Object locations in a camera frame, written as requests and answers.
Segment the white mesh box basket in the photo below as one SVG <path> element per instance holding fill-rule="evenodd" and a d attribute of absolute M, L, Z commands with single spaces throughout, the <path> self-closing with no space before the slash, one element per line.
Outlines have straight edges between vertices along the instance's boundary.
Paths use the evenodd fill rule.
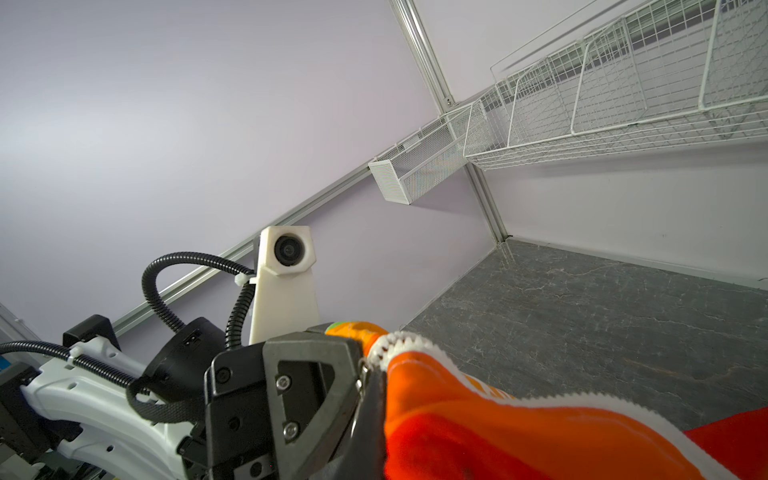
<path fill-rule="evenodd" d="M 411 205 L 462 169 L 469 119 L 468 107 L 450 112 L 369 161 L 383 198 Z"/>

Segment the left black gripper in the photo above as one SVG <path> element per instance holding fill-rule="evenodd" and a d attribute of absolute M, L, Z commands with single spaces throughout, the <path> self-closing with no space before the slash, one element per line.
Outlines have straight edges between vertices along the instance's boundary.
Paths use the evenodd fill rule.
<path fill-rule="evenodd" d="M 307 479 L 321 470 L 355 412 L 361 358 L 357 341 L 316 332 L 218 354 L 205 376 L 208 476 Z"/>

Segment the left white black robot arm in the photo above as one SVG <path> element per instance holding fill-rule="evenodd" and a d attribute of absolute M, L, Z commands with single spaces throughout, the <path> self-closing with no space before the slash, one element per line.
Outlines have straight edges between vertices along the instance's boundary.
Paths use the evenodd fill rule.
<path fill-rule="evenodd" d="M 205 318 L 148 364 L 95 315 L 58 345 L 1 373 L 1 443 L 35 463 L 48 451 L 119 479 L 308 479 L 333 471 L 354 434 L 361 348 L 319 329 L 231 349 Z"/>

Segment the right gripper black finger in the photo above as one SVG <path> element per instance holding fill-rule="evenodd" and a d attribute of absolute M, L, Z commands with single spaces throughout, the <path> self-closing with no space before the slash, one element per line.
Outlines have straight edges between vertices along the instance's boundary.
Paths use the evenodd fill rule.
<path fill-rule="evenodd" d="M 378 368 L 360 367 L 360 398 L 343 454 L 312 479 L 385 479 L 387 458 L 384 423 L 386 418 L 386 374 Z"/>

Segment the colourful rainbow kids jacket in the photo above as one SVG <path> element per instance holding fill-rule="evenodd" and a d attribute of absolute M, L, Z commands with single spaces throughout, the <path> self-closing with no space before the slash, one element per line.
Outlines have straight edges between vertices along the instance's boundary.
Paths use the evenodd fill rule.
<path fill-rule="evenodd" d="M 767 412 L 684 431 L 601 393 L 518 399 L 459 370 L 431 340 L 368 322 L 329 336 L 357 341 L 386 377 L 386 479 L 763 479 Z"/>

